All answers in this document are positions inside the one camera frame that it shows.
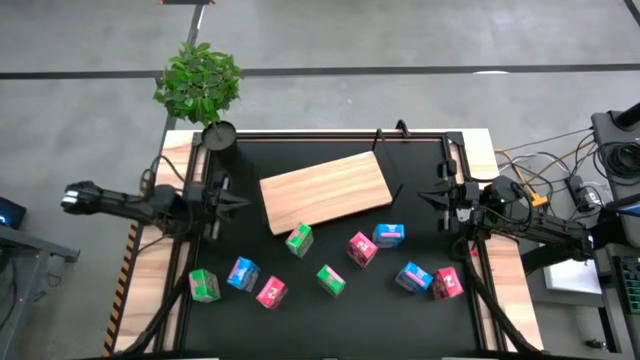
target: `pink cube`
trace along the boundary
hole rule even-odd
[[[453,267],[436,271],[433,289],[438,300],[451,298],[464,292],[458,280],[456,269]]]
[[[262,288],[256,300],[258,300],[267,309],[275,309],[280,304],[280,301],[287,293],[287,286],[275,276],[272,276],[267,281],[267,284]]]
[[[362,268],[369,264],[371,259],[373,259],[373,255],[375,255],[377,251],[378,247],[367,239],[367,237],[361,232],[357,233],[356,236],[349,241],[349,245],[347,247],[347,254],[349,254],[349,257],[355,260],[355,262]]]

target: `green plant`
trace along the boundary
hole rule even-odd
[[[211,52],[208,43],[197,47],[183,43],[179,56],[169,59],[156,79],[153,98],[162,103],[170,116],[200,122],[204,126],[220,122],[220,110],[229,110],[231,101],[238,98],[241,70],[233,63],[233,56]]]

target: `wooden table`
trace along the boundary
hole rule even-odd
[[[288,130],[291,132],[332,132],[331,130]],[[344,130],[349,132],[370,132],[374,130]],[[471,175],[476,178],[490,179],[498,175],[498,167],[493,153],[491,137],[487,129],[424,129],[412,130],[415,132],[446,132],[461,131],[464,135],[465,150]],[[173,162],[177,170],[184,176],[187,171],[189,153],[191,151],[191,130],[173,130],[167,132],[162,154]],[[452,149],[452,155],[458,156]],[[198,154],[198,163],[194,179],[201,177],[203,154]],[[458,181],[462,180],[459,169]],[[157,184],[170,184],[181,189],[182,183],[173,174],[166,162],[161,161],[158,168]],[[116,285],[116,296],[113,302],[111,317],[108,323],[107,337],[104,342],[103,355],[109,355],[114,351],[126,349],[138,337],[140,332],[148,324],[154,313],[160,306],[164,291],[165,279],[169,265],[173,240],[165,239],[158,244],[149,247],[140,255],[132,253],[136,242],[139,246],[148,244],[160,237],[160,231],[147,226],[137,229],[132,224],[129,229],[129,237],[125,256],[121,268],[121,274]],[[182,244],[178,261],[178,273],[180,275],[189,244]],[[500,236],[493,236],[487,241],[487,252],[498,302],[509,316],[516,328],[535,347],[542,349],[542,339],[538,330],[529,288],[520,261],[518,246],[515,242]],[[474,259],[479,269],[479,260]],[[168,319],[167,333],[164,349],[170,350],[175,334],[176,318],[179,302],[176,303]],[[487,348],[496,349],[496,339],[493,331],[491,315],[480,300],[480,312],[483,322]],[[513,345],[507,340],[510,350]]]

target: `orange and black hazard stripe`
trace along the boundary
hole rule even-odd
[[[104,349],[102,351],[102,355],[104,356],[113,354],[115,349],[116,338],[118,330],[120,329],[120,322],[122,321],[124,304],[127,299],[129,284],[131,283],[131,275],[133,274],[133,267],[135,264],[136,254],[138,252],[137,249],[140,245],[141,236],[142,229],[140,224],[131,224],[129,227],[127,248],[124,252],[124,259],[122,261],[122,267],[120,268],[120,275],[118,276],[118,283],[116,285],[116,296],[113,300],[111,316],[109,317],[109,324],[107,326],[107,336],[104,340]]]

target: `wire bundle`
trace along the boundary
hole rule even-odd
[[[596,163],[596,155],[604,172]],[[607,180],[623,186],[640,184],[640,144],[635,142],[610,142],[600,145],[593,157],[593,165]],[[615,176],[624,181],[612,179]]]

